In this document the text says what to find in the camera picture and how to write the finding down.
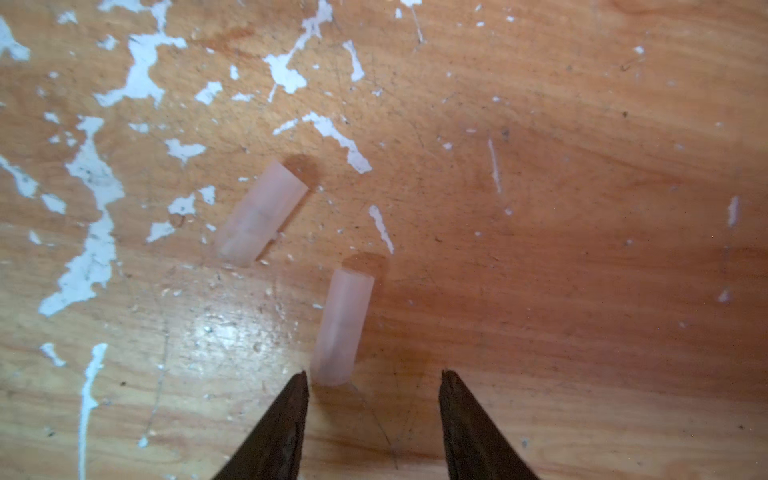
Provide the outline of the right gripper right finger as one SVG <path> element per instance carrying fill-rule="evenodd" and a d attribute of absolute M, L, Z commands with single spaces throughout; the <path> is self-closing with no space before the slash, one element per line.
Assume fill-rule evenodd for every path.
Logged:
<path fill-rule="evenodd" d="M 438 399 L 451 480 L 538 480 L 458 373 L 442 372 Z"/>

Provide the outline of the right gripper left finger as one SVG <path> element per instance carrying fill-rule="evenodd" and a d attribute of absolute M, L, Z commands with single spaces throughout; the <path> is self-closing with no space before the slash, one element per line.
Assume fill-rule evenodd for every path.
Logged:
<path fill-rule="evenodd" d="M 301 371 L 288 380 L 214 479 L 296 480 L 300 472 L 308 405 L 307 374 Z"/>

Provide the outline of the translucent pen cap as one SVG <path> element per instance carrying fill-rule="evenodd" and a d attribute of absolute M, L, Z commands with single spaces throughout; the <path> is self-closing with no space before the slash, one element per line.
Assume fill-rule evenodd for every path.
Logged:
<path fill-rule="evenodd" d="M 314 174 L 300 155 L 269 163 L 218 230 L 217 257 L 239 267 L 255 263 L 307 196 Z"/>
<path fill-rule="evenodd" d="M 331 278 L 311 362 L 316 384 L 337 386 L 351 378 L 375 279 L 339 268 Z"/>

